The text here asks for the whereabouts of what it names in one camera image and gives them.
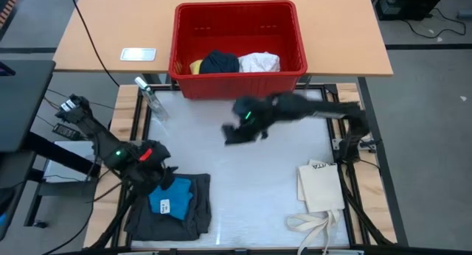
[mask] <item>gray fabric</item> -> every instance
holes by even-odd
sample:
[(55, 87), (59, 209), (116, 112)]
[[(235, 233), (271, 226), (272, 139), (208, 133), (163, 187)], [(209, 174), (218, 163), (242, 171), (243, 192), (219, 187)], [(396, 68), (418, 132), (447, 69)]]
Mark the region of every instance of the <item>gray fabric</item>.
[(125, 226), (125, 231), (132, 235), (133, 240), (197, 240), (201, 233), (208, 232), (212, 217), (209, 204), (210, 176), (176, 174), (176, 177), (192, 181), (190, 192), (193, 198), (185, 220), (152, 213), (148, 197), (142, 197), (131, 207)]

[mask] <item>wooden desk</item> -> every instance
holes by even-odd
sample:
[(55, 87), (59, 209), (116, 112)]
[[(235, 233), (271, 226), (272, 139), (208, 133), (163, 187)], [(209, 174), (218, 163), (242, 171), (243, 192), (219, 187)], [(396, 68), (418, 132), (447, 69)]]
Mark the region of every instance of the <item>wooden desk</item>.
[[(165, 73), (174, 12), (185, 2), (260, 0), (79, 0), (78, 7), (109, 71)], [(308, 74), (393, 74), (370, 0), (290, 0), (296, 5)], [(152, 62), (121, 61), (123, 48), (156, 48)], [(103, 71), (74, 11), (55, 53), (56, 71)]]
[[(341, 102), (360, 100), (356, 84), (337, 84), (337, 88)], [(136, 107), (137, 91), (138, 88), (135, 85), (122, 85), (119, 88), (117, 103), (115, 105), (115, 111), (111, 123), (111, 132), (123, 141), (129, 140), (130, 138), (133, 116)], [(145, 120), (145, 109), (146, 103), (143, 102), (141, 107), (142, 112), (140, 113), (139, 117), (138, 133), (136, 135), (138, 139), (140, 139), (142, 136)], [(334, 126), (335, 132), (339, 134), (337, 123), (334, 123)], [(377, 164), (374, 154), (361, 151), (361, 158), (365, 161)], [(358, 162), (354, 167), (364, 211), (370, 217), (373, 223), (380, 229), (383, 235), (390, 241), (395, 242), (395, 231), (393, 229), (389, 207), (387, 206), (386, 197), (384, 194), (384, 187), (382, 185), (382, 180), (377, 167), (364, 162)], [(95, 197), (101, 195), (118, 182), (118, 179), (114, 175), (105, 175), (97, 185)], [(118, 198), (119, 190), (117, 189), (110, 195), (107, 195), (94, 204), (94, 212), (88, 224), (84, 247), (88, 247), (93, 244), (113, 219), (113, 216), (117, 210)], [(350, 213), (353, 219), (356, 242), (362, 243), (357, 217), (352, 209)], [(125, 232), (120, 234), (120, 245), (125, 244), (125, 235)]]

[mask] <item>red component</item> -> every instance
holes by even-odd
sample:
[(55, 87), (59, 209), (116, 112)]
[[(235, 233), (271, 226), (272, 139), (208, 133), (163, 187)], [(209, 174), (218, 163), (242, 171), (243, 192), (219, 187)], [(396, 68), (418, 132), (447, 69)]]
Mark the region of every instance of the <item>red component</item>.
[(153, 153), (153, 151), (152, 151), (150, 148), (148, 148), (147, 151), (146, 151), (146, 153), (144, 153), (144, 155), (142, 155), (142, 156), (139, 158), (139, 160), (140, 160), (140, 161), (145, 161), (145, 160), (147, 160), (147, 159), (149, 158), (150, 154), (152, 154), (152, 153)]
[[(281, 71), (191, 74), (189, 65), (215, 49), (238, 57), (269, 52), (280, 57)], [(169, 73), (186, 98), (236, 99), (290, 91), (307, 67), (291, 1), (188, 3), (176, 8)]]

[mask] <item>white tabletop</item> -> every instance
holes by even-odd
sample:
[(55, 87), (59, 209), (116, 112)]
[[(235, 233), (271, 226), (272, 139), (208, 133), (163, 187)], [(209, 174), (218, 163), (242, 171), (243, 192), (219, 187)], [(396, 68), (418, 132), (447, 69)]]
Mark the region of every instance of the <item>white tabletop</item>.
[[(299, 93), (322, 98), (319, 90)], [(308, 232), (286, 225), (288, 216), (307, 212), (296, 199), (296, 168), (310, 159), (333, 162), (326, 120), (275, 124), (266, 140), (225, 147), (221, 125), (237, 123), (233, 101), (188, 100), (180, 91), (157, 96), (170, 118), (152, 116), (148, 138), (167, 147), (165, 162), (177, 173), (211, 175), (212, 222), (196, 241), (133, 241), (132, 248), (298, 248)], [(311, 247), (324, 247), (325, 239), (320, 234)], [(349, 246), (342, 213), (330, 246)]]

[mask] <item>metal plate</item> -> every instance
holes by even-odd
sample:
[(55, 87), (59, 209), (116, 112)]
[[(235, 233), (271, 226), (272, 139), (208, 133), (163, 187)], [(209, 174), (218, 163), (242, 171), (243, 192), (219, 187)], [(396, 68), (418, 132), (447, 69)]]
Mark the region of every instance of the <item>metal plate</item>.
[(153, 61), (156, 58), (156, 49), (151, 48), (124, 48), (120, 60)]

